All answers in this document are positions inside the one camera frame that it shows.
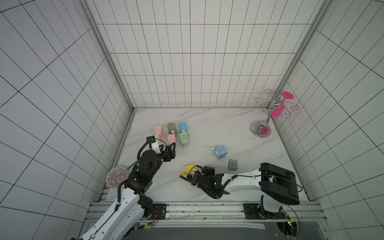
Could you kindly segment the clear grey sharpener tray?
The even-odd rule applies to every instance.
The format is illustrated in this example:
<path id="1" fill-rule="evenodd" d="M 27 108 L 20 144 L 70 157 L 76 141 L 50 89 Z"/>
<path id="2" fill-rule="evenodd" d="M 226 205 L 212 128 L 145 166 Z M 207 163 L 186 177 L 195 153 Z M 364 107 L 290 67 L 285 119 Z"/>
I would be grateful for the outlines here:
<path id="1" fill-rule="evenodd" d="M 238 170 L 238 161 L 229 159 L 228 161 L 228 170 L 230 171 L 237 171 Z"/>

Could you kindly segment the patterned ceramic plate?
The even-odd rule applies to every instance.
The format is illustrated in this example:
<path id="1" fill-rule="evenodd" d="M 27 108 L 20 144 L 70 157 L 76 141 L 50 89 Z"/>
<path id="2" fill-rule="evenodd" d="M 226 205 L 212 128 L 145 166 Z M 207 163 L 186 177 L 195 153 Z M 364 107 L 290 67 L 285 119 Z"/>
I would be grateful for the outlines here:
<path id="1" fill-rule="evenodd" d="M 128 176 L 129 171 L 125 166 L 117 166 L 107 174 L 106 185 L 109 188 L 117 188 Z"/>

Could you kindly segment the chrome cup holder stand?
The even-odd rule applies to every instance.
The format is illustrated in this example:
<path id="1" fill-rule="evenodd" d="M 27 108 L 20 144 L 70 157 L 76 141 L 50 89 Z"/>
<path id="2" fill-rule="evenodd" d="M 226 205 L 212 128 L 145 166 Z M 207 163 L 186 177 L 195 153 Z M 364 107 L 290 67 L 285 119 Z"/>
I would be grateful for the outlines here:
<path id="1" fill-rule="evenodd" d="M 271 103 L 273 100 L 275 100 L 281 96 L 281 93 L 280 93 L 278 97 L 274 97 L 273 93 L 274 93 L 273 90 L 266 89 L 265 94 L 267 94 L 269 97 L 271 97 L 270 100 L 264 100 L 264 98 L 262 98 L 262 97 L 258 97 L 255 99 L 256 103 L 263 104 L 262 110 L 265 114 L 267 114 L 267 118 L 265 120 L 261 120 L 261 121 L 257 120 L 257 121 L 254 121 L 250 124 L 251 133 L 255 137 L 260 138 L 260 139 L 268 138 L 270 136 L 270 134 L 272 133 L 272 129 L 269 125 L 270 120 L 272 118 L 270 116 L 270 114 L 272 112 L 270 110 L 270 106 L 271 106 Z M 297 104 L 292 103 L 292 100 L 289 100 L 289 102 L 290 102 L 289 104 L 286 104 L 286 109 L 285 109 L 285 113 L 289 114 L 288 117 L 285 118 L 284 113 L 282 113 L 282 116 L 279 116 L 279 117 L 282 117 L 284 119 L 289 119 L 291 117 L 291 113 L 293 111 L 297 111 L 299 109 Z"/>

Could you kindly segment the yellow pencil sharpener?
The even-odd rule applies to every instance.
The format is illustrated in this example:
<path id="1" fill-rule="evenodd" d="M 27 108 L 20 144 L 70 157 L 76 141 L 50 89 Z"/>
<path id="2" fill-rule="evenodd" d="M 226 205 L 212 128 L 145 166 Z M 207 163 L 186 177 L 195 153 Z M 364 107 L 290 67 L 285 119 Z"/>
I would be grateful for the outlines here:
<path id="1" fill-rule="evenodd" d="M 189 174 L 194 174 L 196 171 L 193 164 L 185 166 L 185 171 L 181 173 L 181 176 L 187 178 Z"/>

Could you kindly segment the magenta plastic goblet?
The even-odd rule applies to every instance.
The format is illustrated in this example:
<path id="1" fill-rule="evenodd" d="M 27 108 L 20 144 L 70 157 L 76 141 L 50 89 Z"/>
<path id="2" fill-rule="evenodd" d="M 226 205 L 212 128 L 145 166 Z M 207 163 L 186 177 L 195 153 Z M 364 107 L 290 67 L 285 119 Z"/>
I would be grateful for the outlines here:
<path id="1" fill-rule="evenodd" d="M 272 118 L 278 118 L 279 116 L 282 116 L 282 113 L 284 113 L 285 118 L 287 118 L 289 114 L 285 113 L 286 104 L 289 104 L 289 100 L 293 100 L 294 98 L 294 95 L 290 92 L 283 91 L 280 97 L 272 101 L 270 106 L 270 110 L 272 112 L 270 116 Z"/>

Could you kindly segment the mint green pencil sharpener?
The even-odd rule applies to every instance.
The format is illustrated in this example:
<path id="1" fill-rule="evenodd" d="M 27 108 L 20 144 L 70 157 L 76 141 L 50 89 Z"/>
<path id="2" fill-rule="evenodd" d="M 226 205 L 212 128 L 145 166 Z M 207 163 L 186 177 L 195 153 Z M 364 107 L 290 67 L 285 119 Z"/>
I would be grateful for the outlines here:
<path id="1" fill-rule="evenodd" d="M 181 146 L 184 150 L 189 146 L 189 134 L 187 132 L 182 132 L 179 134 Z"/>

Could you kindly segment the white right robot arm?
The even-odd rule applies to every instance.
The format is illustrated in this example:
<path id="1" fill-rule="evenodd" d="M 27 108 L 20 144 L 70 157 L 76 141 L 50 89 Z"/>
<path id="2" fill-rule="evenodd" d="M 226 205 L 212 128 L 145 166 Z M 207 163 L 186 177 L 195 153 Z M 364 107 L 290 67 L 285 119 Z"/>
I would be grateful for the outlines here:
<path id="1" fill-rule="evenodd" d="M 294 172 L 269 163 L 261 163 L 260 168 L 252 172 L 234 175 L 216 174 L 212 167 L 196 165 L 179 177 L 215 200 L 234 192 L 260 192 L 260 203 L 245 212 L 262 220 L 284 215 L 284 205 L 299 205 L 299 192 L 303 190 Z"/>

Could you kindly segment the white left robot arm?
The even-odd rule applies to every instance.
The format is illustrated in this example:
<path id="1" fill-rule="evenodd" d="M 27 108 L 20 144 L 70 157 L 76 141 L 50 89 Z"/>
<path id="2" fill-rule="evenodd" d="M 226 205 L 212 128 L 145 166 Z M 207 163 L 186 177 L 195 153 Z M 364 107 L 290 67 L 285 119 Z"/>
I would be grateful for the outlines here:
<path id="1" fill-rule="evenodd" d="M 149 224 L 135 227 L 142 218 L 149 218 L 153 211 L 153 200 L 145 193 L 162 164 L 175 157 L 176 143 L 167 145 L 155 136 L 147 137 L 128 178 L 118 185 L 117 199 L 80 239 L 122 240 L 133 230 L 146 228 Z"/>

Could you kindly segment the teal handled tool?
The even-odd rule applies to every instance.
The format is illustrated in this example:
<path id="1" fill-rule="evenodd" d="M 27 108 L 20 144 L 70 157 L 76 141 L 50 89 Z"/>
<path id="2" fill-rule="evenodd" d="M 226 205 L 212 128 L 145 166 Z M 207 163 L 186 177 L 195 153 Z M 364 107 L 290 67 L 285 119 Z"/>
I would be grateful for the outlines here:
<path id="1" fill-rule="evenodd" d="M 133 168 L 137 163 L 138 163 L 138 161 L 135 161 L 134 163 L 132 163 L 131 165 L 129 165 L 129 166 L 127 167 L 127 169 L 129 170 L 129 169 Z"/>

